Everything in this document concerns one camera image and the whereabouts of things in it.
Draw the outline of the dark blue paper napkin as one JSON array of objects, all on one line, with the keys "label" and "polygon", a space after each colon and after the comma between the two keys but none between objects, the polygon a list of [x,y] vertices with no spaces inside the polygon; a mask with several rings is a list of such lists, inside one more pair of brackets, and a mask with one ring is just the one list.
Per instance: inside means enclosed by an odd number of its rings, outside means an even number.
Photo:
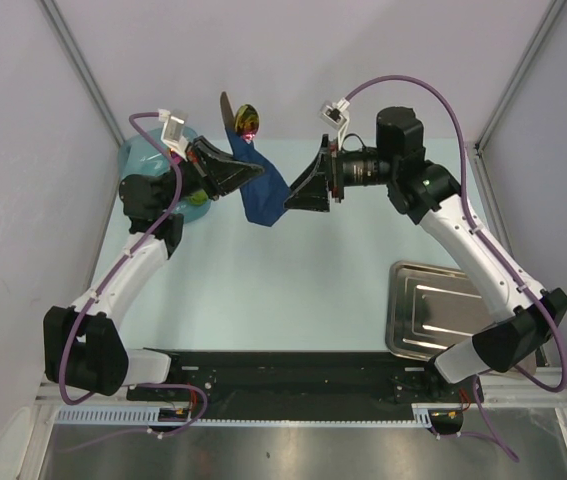
[{"label": "dark blue paper napkin", "polygon": [[254,146],[229,128],[225,129],[233,157],[256,164],[263,173],[240,188],[244,213],[248,222],[272,227],[285,213],[285,201],[291,190],[276,166]]}]

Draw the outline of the ornate silver table knife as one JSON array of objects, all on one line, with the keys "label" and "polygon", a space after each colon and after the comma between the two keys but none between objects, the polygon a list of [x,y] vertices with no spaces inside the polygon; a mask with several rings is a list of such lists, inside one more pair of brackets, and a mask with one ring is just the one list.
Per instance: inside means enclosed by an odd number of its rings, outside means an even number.
[{"label": "ornate silver table knife", "polygon": [[221,117],[226,130],[234,130],[234,111],[232,109],[228,94],[222,91],[219,98]]}]

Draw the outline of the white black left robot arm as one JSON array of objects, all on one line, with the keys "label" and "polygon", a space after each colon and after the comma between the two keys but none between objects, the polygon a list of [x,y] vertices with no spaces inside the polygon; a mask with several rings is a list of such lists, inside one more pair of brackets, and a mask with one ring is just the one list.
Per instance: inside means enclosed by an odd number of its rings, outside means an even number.
[{"label": "white black left robot arm", "polygon": [[78,405],[94,394],[148,384],[160,398],[177,397],[183,374],[170,356],[129,349],[119,328],[132,302],[178,248],[185,219],[181,196],[199,191],[218,200],[263,175],[254,155],[228,154],[199,136],[168,151],[170,167],[160,175],[125,176],[118,195],[130,221],[129,235],[110,269],[70,306],[53,306],[44,316],[45,374],[64,403]]}]

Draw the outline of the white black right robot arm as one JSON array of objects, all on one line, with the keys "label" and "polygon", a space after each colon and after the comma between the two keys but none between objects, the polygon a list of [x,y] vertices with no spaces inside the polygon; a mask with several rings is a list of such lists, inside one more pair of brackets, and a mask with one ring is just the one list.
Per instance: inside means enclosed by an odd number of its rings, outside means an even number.
[{"label": "white black right robot arm", "polygon": [[567,312],[567,295],[546,289],[521,268],[481,222],[462,183],[427,159],[424,126],[413,109],[388,107],[376,116],[376,144],[345,150],[348,101],[326,103],[320,115],[336,129],[292,184],[285,206],[327,212],[348,187],[384,185],[396,211],[433,237],[481,295],[492,323],[430,360],[426,393],[436,401],[461,381],[486,371],[506,373],[549,340]]}]

